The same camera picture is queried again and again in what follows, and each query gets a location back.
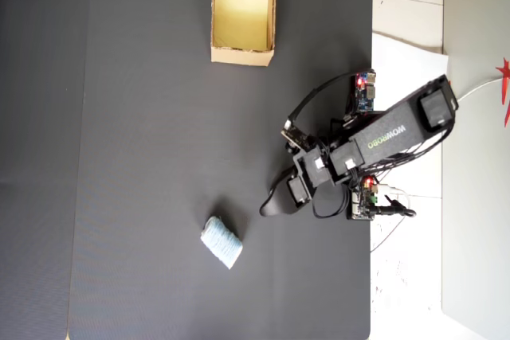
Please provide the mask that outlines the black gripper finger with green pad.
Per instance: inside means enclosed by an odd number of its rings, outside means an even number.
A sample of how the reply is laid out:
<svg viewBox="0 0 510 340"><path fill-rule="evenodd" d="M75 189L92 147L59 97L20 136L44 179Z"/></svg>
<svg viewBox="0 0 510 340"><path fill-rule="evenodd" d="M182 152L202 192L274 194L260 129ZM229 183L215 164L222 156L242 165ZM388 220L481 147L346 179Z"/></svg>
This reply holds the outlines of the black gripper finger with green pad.
<svg viewBox="0 0 510 340"><path fill-rule="evenodd" d="M274 187L269 191L268 197L259 208L259 214L263 217L275 217L277 215L291 215L297 213L300 207L294 201L290 189L287 186Z"/></svg>
<svg viewBox="0 0 510 340"><path fill-rule="evenodd" d="M295 193L299 183L296 167L289 167L280 173L270 186L270 193L275 193L280 184L285 183L290 193Z"/></svg>

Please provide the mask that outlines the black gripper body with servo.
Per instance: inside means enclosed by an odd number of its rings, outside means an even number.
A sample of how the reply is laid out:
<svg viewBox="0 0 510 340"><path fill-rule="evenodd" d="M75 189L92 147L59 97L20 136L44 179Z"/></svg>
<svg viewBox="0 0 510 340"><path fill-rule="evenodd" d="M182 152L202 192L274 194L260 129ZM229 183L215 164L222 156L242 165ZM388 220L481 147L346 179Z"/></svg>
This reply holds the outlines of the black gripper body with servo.
<svg viewBox="0 0 510 340"><path fill-rule="evenodd" d="M326 154L319 147L310 151L302 150L292 144L286 145L292 156L292 169L286 185L297 208L307 205L314 198L317 189L335 181Z"/></svg>

